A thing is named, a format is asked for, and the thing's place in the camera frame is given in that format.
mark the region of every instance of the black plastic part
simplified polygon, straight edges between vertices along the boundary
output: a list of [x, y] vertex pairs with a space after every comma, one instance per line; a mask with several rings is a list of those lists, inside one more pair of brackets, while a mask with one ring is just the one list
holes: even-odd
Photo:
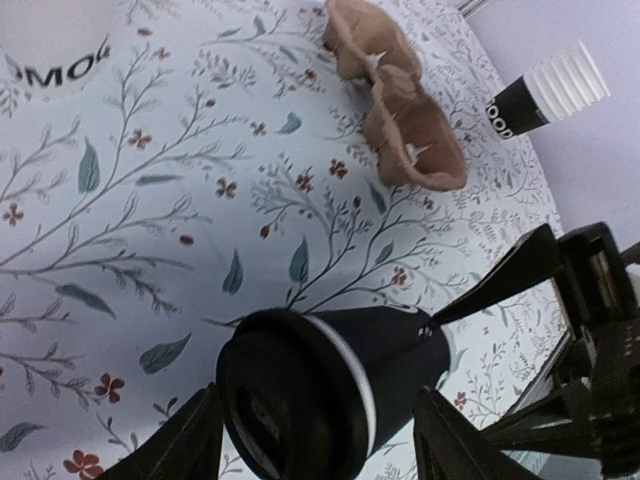
[[424, 333], [431, 317], [402, 306], [334, 310], [315, 314], [349, 344], [362, 363], [376, 405], [378, 450], [413, 415], [418, 391], [435, 387], [451, 366], [442, 330]]
[[439, 325], [455, 322], [552, 278], [562, 268], [548, 224], [523, 235], [471, 290], [433, 315]]
[[501, 450], [527, 450], [594, 458], [590, 393], [580, 381], [485, 428], [483, 435]]
[[414, 440], [420, 480], [538, 480], [491, 445], [438, 391], [418, 395]]
[[222, 415], [210, 383], [98, 480], [216, 480], [221, 449]]
[[620, 258], [625, 266], [631, 265], [632, 263], [640, 265], [640, 242], [627, 248], [620, 254]]
[[564, 266], [556, 285], [577, 339], [585, 327], [596, 336], [601, 326], [637, 314], [631, 281], [604, 223], [573, 230], [558, 245]]
[[245, 317], [220, 353], [217, 384], [229, 436], [259, 478], [350, 480], [360, 472], [368, 430], [357, 385], [333, 344], [299, 314]]
[[640, 319], [608, 325], [593, 371], [593, 425], [605, 475], [640, 469]]

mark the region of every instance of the floral tablecloth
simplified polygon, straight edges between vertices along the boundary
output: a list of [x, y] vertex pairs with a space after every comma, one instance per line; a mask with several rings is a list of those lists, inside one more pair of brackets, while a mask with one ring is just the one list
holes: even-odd
[[[28, 102], [0, 76], [0, 479], [91, 479], [214, 379], [233, 320], [417, 304], [470, 288], [554, 202], [457, 11], [379, 1], [469, 167], [460, 192], [388, 189], [359, 127], [369, 87], [321, 46], [323, 5], [127, 0], [84, 92]], [[562, 321], [543, 286], [451, 329], [443, 392], [478, 426], [516, 400]], [[411, 427], [363, 479], [416, 478]], [[220, 477], [254, 478], [227, 442]]]

